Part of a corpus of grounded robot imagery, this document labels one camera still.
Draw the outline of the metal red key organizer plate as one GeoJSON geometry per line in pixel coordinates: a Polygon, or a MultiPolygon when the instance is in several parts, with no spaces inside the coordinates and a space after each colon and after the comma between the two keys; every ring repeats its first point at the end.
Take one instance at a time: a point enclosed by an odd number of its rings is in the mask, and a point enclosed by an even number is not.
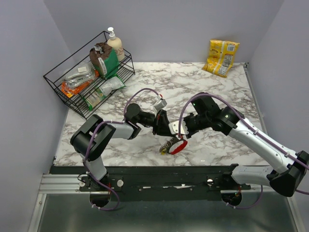
{"type": "Polygon", "coordinates": [[[186,146],[188,142],[185,139],[179,139],[177,137],[173,137],[170,140],[166,141],[159,149],[161,155],[170,154],[175,155],[181,152],[186,146]]]}

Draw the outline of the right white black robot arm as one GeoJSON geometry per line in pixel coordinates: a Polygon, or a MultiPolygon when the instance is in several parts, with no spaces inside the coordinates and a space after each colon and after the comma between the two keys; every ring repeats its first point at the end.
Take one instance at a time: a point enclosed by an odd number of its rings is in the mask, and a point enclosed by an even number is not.
{"type": "Polygon", "coordinates": [[[197,112],[186,117],[180,116],[178,128],[180,136],[190,138],[194,133],[212,128],[246,145],[268,166],[237,166],[222,177],[227,189],[239,184],[256,184],[272,187],[277,193],[291,197],[309,169],[309,155],[305,151],[296,152],[275,141],[253,125],[244,115],[222,98],[198,93],[189,101],[197,112]]]}

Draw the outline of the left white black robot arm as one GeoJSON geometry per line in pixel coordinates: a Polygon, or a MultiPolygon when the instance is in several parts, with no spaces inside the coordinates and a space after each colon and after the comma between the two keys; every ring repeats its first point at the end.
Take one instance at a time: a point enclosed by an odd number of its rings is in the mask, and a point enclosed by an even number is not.
{"type": "Polygon", "coordinates": [[[159,110],[155,115],[131,103],[126,108],[124,122],[104,121],[98,115],[92,115],[71,137],[70,144],[81,155],[85,168],[92,175],[90,185],[95,190],[104,190],[107,185],[107,170],[101,158],[107,144],[111,139],[136,138],[141,131],[139,124],[153,128],[154,135],[176,136],[171,133],[165,110],[159,110]]]}

